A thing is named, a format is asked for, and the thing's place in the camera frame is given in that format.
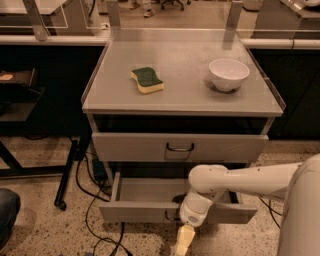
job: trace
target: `ceramic bowl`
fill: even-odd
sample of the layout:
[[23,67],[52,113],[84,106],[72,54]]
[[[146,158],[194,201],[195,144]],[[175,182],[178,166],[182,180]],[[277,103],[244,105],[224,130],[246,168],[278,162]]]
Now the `ceramic bowl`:
[[250,70],[244,63],[233,59],[217,59],[210,63],[211,81],[221,91],[239,88],[249,76]]

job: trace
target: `black chair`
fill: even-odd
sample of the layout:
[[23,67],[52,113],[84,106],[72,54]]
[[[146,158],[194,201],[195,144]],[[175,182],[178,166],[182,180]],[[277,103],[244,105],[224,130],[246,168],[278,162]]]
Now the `black chair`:
[[[180,1],[180,0],[165,0],[164,2],[161,3],[161,10],[164,10],[165,9],[165,4],[170,2],[172,5],[174,2],[177,2],[178,4],[180,4],[180,10],[181,11],[184,11],[184,6],[183,6],[183,3]],[[190,5],[191,4],[191,0],[187,0],[187,5]]]

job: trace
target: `cabinet top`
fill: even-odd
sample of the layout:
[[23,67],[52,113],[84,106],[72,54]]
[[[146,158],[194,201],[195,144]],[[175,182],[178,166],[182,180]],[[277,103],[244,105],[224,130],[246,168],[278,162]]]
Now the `cabinet top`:
[[[209,63],[219,58],[242,61],[250,75],[240,89],[212,89]],[[139,92],[134,69],[152,67],[164,90]],[[115,30],[83,104],[91,114],[166,114],[281,116],[271,93],[237,35],[225,30]]]

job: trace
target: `speckled floor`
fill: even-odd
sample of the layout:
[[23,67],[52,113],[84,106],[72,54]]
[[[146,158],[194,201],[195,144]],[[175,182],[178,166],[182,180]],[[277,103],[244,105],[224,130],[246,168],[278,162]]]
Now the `speckled floor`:
[[[25,167],[63,164],[70,146],[70,141],[65,138],[41,141],[1,138],[1,141]],[[319,152],[319,141],[270,141],[254,165],[301,162]],[[0,167],[4,168],[3,162],[0,162]],[[76,185],[76,167],[77,162],[73,165],[65,194],[66,211],[57,209],[53,204],[60,177],[0,180],[0,187],[16,191],[22,201],[7,256],[84,256],[86,252],[93,252],[99,240],[90,234],[85,223],[92,197]],[[83,162],[79,168],[80,183],[96,194],[98,189],[89,179],[86,168]],[[279,229],[268,209],[255,197],[243,196],[243,201],[259,209],[247,225],[203,225],[197,229],[188,255],[276,255]],[[105,224],[97,205],[96,200],[88,214],[90,227],[97,235],[117,241],[121,225]],[[282,210],[280,203],[273,206]],[[135,256],[169,256],[172,255],[178,227],[177,224],[126,223],[122,244]],[[95,255],[110,255],[113,248],[114,245],[101,242]],[[120,247],[116,255],[127,254]]]

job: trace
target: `sponge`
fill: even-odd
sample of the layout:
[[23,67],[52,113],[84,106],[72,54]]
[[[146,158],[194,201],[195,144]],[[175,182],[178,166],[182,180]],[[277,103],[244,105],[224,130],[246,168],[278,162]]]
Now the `sponge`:
[[164,89],[164,83],[161,81],[153,68],[144,67],[131,71],[131,78],[136,80],[140,92],[147,94]]

